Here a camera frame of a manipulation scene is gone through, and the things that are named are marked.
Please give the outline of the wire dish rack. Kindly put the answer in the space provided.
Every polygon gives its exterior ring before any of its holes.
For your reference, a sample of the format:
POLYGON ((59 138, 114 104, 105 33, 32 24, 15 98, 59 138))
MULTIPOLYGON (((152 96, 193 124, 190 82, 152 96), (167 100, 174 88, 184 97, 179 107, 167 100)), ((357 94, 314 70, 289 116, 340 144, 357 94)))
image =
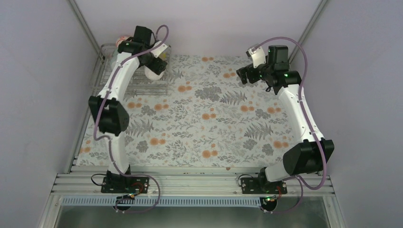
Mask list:
MULTIPOLYGON (((126 96, 166 95, 168 93, 168 85, 171 81, 171 49, 171 46, 168 46, 159 55, 159 58, 167 63, 162 77, 156 81, 150 80, 145 75, 145 68, 140 67, 134 72, 129 81, 125 92, 126 96)), ((106 86, 109 77, 113 74, 116 58, 117 47, 114 44, 101 45, 91 77, 93 95, 97 95, 106 86)))

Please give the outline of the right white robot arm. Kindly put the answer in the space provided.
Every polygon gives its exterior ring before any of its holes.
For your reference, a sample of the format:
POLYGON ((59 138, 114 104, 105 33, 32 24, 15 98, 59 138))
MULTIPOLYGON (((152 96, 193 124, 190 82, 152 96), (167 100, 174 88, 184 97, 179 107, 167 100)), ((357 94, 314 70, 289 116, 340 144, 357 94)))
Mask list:
POLYGON ((302 79, 290 70, 288 47, 274 45, 265 53, 261 47, 246 52, 252 63, 237 70, 243 84, 264 81, 278 96, 288 114, 297 144, 284 153, 282 163, 263 168, 258 189, 270 193, 276 182, 302 173, 327 171, 327 162, 334 151, 332 140, 325 139, 306 104, 302 79))

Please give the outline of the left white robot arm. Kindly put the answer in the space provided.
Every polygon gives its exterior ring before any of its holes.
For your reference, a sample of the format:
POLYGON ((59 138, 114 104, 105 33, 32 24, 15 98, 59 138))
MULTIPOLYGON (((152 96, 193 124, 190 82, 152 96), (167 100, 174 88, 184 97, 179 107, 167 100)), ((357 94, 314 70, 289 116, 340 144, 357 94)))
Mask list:
POLYGON ((160 80, 168 63, 160 56, 168 48, 167 25, 160 25, 156 32, 136 26, 134 34, 121 41, 111 75, 96 96, 90 96, 88 106, 94 120, 93 138, 106 139, 110 165, 107 174, 115 177, 113 186, 120 192, 132 187, 133 174, 126 158, 125 131, 130 117, 121 101, 132 76, 139 68, 144 69, 149 81, 160 80))

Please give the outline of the red patterned white bowl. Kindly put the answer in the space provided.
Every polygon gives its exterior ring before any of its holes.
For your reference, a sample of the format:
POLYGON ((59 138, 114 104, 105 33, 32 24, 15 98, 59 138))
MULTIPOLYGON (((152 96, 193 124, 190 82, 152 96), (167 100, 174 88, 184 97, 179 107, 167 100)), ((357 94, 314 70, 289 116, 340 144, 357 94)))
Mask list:
POLYGON ((120 45, 123 41, 130 41, 130 40, 131 40, 131 36, 127 36, 127 35, 120 36, 120 37, 117 39, 115 45, 116 45, 116 47, 119 47, 119 45, 120 45))

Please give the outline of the floral tablecloth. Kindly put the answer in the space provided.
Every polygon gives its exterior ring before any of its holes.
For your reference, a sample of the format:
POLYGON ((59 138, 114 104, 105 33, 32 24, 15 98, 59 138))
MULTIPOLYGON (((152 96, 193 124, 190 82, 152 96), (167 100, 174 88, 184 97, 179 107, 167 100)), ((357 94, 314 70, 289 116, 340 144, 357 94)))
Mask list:
POLYGON ((290 119, 263 82, 243 85, 246 57, 175 55, 164 94, 125 94, 131 166, 264 167, 296 144, 290 119))

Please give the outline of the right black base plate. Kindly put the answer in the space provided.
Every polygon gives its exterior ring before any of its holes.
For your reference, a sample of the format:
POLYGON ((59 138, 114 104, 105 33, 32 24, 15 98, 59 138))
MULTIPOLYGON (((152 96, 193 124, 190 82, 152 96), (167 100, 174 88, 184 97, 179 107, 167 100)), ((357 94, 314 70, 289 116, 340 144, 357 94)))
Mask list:
POLYGON ((241 177, 240 186, 243 194, 287 194, 287 185, 283 181, 268 182, 257 177, 241 177))

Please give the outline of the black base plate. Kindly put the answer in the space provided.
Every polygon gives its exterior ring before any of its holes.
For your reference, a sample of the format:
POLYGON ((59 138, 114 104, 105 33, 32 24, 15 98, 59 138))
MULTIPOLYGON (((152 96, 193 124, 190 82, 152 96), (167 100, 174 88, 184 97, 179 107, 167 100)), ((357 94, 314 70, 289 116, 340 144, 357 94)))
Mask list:
POLYGON ((125 177, 107 171, 101 185, 101 193, 139 194, 147 193, 149 178, 143 176, 125 177))
POLYGON ((241 177, 240 186, 243 194, 287 194, 287 185, 283 181, 268 182, 257 177, 241 177))

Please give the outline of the aluminium rail frame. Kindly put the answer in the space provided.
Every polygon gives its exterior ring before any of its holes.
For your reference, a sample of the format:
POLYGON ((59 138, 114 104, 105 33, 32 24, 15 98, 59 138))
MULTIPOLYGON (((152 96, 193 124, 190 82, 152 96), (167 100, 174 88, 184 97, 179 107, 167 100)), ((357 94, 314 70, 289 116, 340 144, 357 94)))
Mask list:
MULTIPOLYGON (((90 177, 106 171, 106 166, 72 166, 69 173, 57 175, 51 194, 99 195, 101 188, 90 177)), ((259 168, 132 166, 131 171, 154 177, 162 196, 240 197, 238 176, 257 174, 259 168)))

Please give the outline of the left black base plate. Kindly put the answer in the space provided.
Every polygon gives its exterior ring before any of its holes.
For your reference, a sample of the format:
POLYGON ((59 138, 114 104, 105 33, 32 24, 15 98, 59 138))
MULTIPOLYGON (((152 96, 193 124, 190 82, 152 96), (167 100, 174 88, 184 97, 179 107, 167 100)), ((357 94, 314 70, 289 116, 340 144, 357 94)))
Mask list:
POLYGON ((143 176, 125 177, 107 171, 101 185, 101 193, 139 194, 147 193, 149 178, 143 176))

